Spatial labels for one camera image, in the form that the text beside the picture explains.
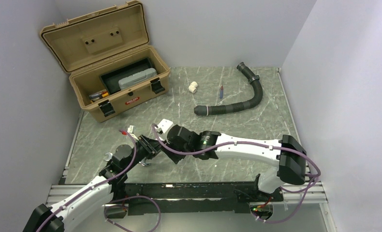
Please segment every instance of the toolbox latch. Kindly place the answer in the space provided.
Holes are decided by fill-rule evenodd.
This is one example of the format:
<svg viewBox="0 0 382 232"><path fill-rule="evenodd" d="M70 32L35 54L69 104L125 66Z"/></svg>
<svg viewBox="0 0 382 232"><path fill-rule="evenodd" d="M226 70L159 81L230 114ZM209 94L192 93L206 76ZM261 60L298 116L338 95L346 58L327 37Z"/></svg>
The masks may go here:
<svg viewBox="0 0 382 232"><path fill-rule="evenodd" d="M157 78L157 79L151 81L151 90L152 90L155 94L159 94L159 93L161 93L161 92L163 92L163 91L165 90L165 88L162 87L159 78Z"/></svg>
<svg viewBox="0 0 382 232"><path fill-rule="evenodd" d="M113 106L109 100L99 103L100 110L104 114L104 117L110 116L115 113Z"/></svg>

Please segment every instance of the small blue tool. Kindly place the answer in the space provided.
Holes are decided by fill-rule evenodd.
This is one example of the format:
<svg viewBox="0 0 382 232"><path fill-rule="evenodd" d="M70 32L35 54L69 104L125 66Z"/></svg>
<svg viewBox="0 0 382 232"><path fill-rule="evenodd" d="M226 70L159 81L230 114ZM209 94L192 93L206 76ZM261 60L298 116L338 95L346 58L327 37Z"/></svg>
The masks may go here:
<svg viewBox="0 0 382 232"><path fill-rule="evenodd" d="M222 99L224 97L224 86L223 86L224 82L221 81L221 88L220 88L220 99Z"/></svg>

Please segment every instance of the red logo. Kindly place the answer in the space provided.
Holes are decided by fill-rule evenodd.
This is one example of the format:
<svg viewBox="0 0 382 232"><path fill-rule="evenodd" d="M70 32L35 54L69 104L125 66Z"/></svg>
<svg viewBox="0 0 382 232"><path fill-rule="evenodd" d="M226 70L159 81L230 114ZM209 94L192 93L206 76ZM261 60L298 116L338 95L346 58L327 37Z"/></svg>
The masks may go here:
<svg viewBox="0 0 382 232"><path fill-rule="evenodd" d="M133 103L133 102L136 102L136 101L138 101L139 99L140 99L140 97L133 98L133 99L129 100L128 102L126 102L126 105L129 105L129 104L131 104L131 103Z"/></svg>

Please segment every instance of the gray marble surface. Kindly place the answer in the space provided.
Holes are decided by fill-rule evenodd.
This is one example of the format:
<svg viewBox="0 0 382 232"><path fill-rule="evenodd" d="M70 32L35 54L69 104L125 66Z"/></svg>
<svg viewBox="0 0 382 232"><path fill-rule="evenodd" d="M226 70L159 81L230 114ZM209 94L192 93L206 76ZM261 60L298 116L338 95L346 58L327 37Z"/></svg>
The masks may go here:
<svg viewBox="0 0 382 232"><path fill-rule="evenodd" d="M105 152L114 152L121 144L131 144L120 128L135 126L136 135L151 136L151 124L163 118L201 132L220 131L228 135L251 139L277 139L283 134L296 137L292 118L276 72L276 68L251 68L259 74L264 97L259 106L239 113L220 116L196 116L196 105L222 105L240 102L253 96L252 86L235 67L174 67L169 77L167 94L151 99L103 123L97 123L84 113L69 164L66 184L86 184L106 164ZM196 81L195 94L188 91ZM219 99L223 81L224 97ZM251 160L186 157L175 165L160 153L149 167L136 165L127 182L206 182L250 181L268 166Z"/></svg>

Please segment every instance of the tan toolbox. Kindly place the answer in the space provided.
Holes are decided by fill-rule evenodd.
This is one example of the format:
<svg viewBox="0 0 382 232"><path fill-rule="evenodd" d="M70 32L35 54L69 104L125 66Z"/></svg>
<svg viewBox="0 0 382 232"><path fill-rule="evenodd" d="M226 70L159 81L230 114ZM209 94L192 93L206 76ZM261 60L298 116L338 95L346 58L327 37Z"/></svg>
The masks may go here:
<svg viewBox="0 0 382 232"><path fill-rule="evenodd" d="M168 91L170 70L148 45L144 8L139 1L44 27L41 38L63 70L71 74L81 108L98 122ZM106 89L101 75L145 58L153 64L156 76L94 103L90 101L90 94Z"/></svg>

